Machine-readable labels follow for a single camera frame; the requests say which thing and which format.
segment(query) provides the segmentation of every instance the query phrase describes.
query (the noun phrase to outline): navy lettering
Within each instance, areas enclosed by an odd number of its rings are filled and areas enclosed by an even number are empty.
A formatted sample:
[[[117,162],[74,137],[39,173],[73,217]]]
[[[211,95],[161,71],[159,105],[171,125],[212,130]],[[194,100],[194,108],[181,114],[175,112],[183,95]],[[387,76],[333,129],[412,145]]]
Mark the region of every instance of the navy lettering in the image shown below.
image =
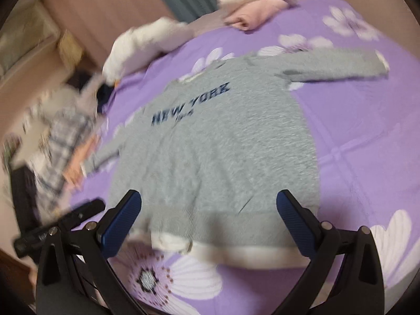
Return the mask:
[[[160,111],[153,115],[152,125],[160,123]]]
[[[211,99],[213,97],[216,97],[216,96],[217,96],[217,89],[215,88],[215,89],[210,91],[209,99]]]
[[[229,88],[227,88],[228,84],[229,84],[229,82],[224,83],[223,85],[220,85],[219,86],[219,89],[220,89],[219,94],[230,90]]]
[[[200,96],[200,103],[205,102],[206,100],[207,100],[207,92],[206,93],[203,93]]]
[[[176,108],[172,108],[172,117],[174,117],[176,114],[179,114],[182,111],[183,106],[185,105],[178,105]]]
[[[196,98],[193,98],[192,100],[190,100],[190,103],[191,103],[191,107],[193,107],[194,106],[194,104],[195,104],[195,102],[197,101],[197,99],[199,98],[199,96],[198,97],[196,97]]]
[[[168,114],[169,114],[169,109],[162,110],[162,122],[167,120]]]

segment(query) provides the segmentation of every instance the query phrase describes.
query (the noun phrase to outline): wooden cabinet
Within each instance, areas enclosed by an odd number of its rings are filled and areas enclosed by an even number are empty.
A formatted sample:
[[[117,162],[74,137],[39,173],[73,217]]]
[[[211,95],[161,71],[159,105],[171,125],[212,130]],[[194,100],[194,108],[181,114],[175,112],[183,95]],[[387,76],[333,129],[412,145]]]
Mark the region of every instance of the wooden cabinet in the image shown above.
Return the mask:
[[[34,286],[29,280],[31,269],[0,249],[0,273],[7,285],[26,304],[34,304]]]

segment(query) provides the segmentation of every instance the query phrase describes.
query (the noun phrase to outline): white flower print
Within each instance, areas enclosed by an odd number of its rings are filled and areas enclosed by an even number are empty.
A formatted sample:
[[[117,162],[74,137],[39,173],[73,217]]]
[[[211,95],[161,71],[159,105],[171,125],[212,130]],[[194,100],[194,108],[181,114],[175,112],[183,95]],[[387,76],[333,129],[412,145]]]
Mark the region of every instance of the white flower print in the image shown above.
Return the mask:
[[[275,56],[280,53],[296,53],[302,51],[310,51],[315,48],[331,48],[333,42],[322,36],[316,36],[311,39],[306,39],[300,34],[280,35],[280,46],[263,47],[257,52],[259,56]],[[297,90],[301,88],[304,83],[294,82],[289,85],[289,90]]]
[[[129,242],[115,258],[112,266],[127,290],[138,300],[173,315],[200,313],[177,296],[191,300],[210,300],[222,290],[222,278],[213,264],[183,256],[171,263],[172,253],[156,251],[139,242]]]
[[[370,228],[381,261],[385,290],[400,282],[420,263],[420,239],[414,244],[406,258],[400,262],[407,249],[411,228],[411,218],[403,209],[393,214],[387,229],[382,225]]]
[[[183,75],[182,77],[179,78],[179,81],[184,81],[190,77],[194,77],[196,74],[200,73],[201,71],[203,71],[207,66],[209,66],[212,62],[214,62],[215,60],[218,60],[220,58],[220,56],[223,53],[223,48],[222,47],[218,47],[215,48],[214,50],[212,50],[212,52],[210,52],[210,54],[206,57],[206,58],[199,58],[194,66],[192,67],[192,70],[190,73],[187,73],[186,75]],[[227,59],[231,59],[234,58],[235,55],[234,53],[228,53],[226,54],[224,57],[220,58],[220,60],[227,60]]]
[[[330,11],[332,17],[324,16],[323,22],[334,32],[347,37],[356,33],[360,39],[366,41],[379,40],[380,32],[359,19],[351,9],[345,8],[341,11],[337,7],[330,7]]]

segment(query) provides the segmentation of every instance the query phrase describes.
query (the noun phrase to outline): long sleeve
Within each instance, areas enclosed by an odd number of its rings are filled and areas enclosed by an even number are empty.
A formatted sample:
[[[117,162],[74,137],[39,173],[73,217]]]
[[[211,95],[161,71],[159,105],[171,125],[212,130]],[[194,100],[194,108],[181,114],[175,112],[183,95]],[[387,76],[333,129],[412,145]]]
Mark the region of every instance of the long sleeve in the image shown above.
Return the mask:
[[[369,78],[388,72],[377,53],[364,49],[315,49],[309,52],[253,56],[252,66],[292,82]]]
[[[93,153],[87,160],[81,164],[83,175],[88,175],[98,170],[102,165],[108,163],[111,159],[117,158],[124,150],[125,144],[133,133],[136,124],[136,118],[141,117],[142,112],[137,112],[131,121],[121,126],[120,130],[110,142],[103,145],[96,153]]]

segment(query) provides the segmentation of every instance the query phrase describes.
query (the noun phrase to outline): orange fabric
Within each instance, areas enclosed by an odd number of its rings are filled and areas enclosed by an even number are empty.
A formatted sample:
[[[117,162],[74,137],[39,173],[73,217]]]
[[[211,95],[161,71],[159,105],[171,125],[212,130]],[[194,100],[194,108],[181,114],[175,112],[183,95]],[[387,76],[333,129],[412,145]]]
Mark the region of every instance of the orange fabric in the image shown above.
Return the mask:
[[[69,164],[62,174],[69,184],[69,189],[80,188],[81,182],[83,181],[81,164],[96,149],[98,142],[99,136],[95,134],[75,149]]]

